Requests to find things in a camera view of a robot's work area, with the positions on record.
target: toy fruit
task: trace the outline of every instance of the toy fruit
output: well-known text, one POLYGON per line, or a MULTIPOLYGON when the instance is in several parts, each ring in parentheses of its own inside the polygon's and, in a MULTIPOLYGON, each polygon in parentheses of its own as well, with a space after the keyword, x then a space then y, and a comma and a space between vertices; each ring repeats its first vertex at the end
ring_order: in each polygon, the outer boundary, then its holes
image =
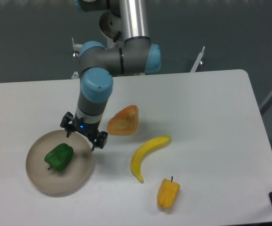
POLYGON ((52 149, 45 156, 44 161, 50 165, 48 170, 53 167, 56 171, 62 171, 68 166, 72 157, 73 148, 63 143, 52 149))
POLYGON ((180 185, 173 182, 173 177, 171 180, 163 179, 157 194, 158 206, 169 209, 175 201, 179 188, 180 185))
POLYGON ((107 131, 111 135, 130 135, 135 133, 138 127, 138 108, 130 105, 110 119, 107 131))
POLYGON ((167 145, 170 142, 170 140, 171 136, 167 135, 155 137, 144 143, 135 151, 131 160, 131 171, 134 174, 134 176, 139 180, 140 183, 144 182, 144 179, 140 174, 140 165, 142 159, 152 151, 167 145))

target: gray floor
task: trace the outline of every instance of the gray floor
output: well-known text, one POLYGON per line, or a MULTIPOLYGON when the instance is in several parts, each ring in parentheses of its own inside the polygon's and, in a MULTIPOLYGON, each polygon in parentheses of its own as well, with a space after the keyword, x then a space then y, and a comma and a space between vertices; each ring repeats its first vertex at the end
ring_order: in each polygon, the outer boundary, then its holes
MULTIPOLYGON (((258 103, 272 89, 272 0, 148 0, 147 12, 160 73, 190 71, 206 46, 202 71, 247 71, 258 103)), ((72 36, 106 43, 101 13, 72 0, 0 0, 0 82, 70 78, 72 36)), ((272 108, 263 119, 272 145, 272 108)))

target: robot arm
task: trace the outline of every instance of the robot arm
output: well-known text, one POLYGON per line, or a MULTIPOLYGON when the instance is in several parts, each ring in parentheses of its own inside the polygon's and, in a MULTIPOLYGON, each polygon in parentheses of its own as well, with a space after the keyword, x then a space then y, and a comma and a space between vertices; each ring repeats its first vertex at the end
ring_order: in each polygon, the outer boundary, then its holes
MULTIPOLYGON (((149 38, 144 2, 119 0, 124 39, 122 48, 105 48, 96 41, 86 42, 81 47, 78 106, 74 117, 70 112, 63 117, 61 127, 67 131, 67 137, 74 131, 86 136, 93 144, 92 150, 103 148, 107 140, 107 132, 99 132, 98 126, 112 92, 112 76, 152 73, 161 67, 160 48, 149 38)), ((84 10, 112 6, 113 12, 118 0, 76 0, 76 4, 84 10)))

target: blue joint cover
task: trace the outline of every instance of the blue joint cover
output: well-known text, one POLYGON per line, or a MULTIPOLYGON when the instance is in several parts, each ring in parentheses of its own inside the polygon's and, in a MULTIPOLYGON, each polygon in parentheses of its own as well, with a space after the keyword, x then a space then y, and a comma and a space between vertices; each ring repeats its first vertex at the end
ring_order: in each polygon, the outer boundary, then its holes
POLYGON ((84 10, 80 7, 78 0, 74 0, 74 4, 78 11, 84 12, 84 10))
POLYGON ((156 72, 161 68, 161 51, 157 44, 152 44, 144 73, 156 72))
POLYGON ((94 103, 106 102, 112 93, 113 77, 100 67, 85 71, 80 83, 80 90, 88 100, 94 103))
POLYGON ((80 48, 80 57, 81 55, 88 49, 92 47, 101 47, 105 48, 104 45, 98 41, 87 41, 82 47, 80 48))

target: metal bracket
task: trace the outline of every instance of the metal bracket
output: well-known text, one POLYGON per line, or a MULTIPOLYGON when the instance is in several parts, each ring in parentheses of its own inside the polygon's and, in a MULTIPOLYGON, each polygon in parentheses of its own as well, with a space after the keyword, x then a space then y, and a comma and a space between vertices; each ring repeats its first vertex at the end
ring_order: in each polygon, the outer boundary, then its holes
POLYGON ((74 42, 74 39, 73 39, 73 37, 72 37, 72 47, 73 47, 73 50, 74 51, 80 51, 80 48, 82 47, 83 45, 81 45, 81 44, 75 44, 75 42, 74 42))
POLYGON ((198 69, 198 66, 199 65, 203 65, 204 62, 202 61, 202 57, 204 55, 204 49, 205 49, 205 46, 203 46, 203 49, 202 51, 199 53, 199 55, 197 56, 197 59, 196 61, 194 62, 193 66, 192 66, 192 69, 190 72, 196 72, 196 70, 198 69))
POLYGON ((79 73, 78 72, 74 72, 73 75, 71 76, 72 79, 79 79, 79 73))

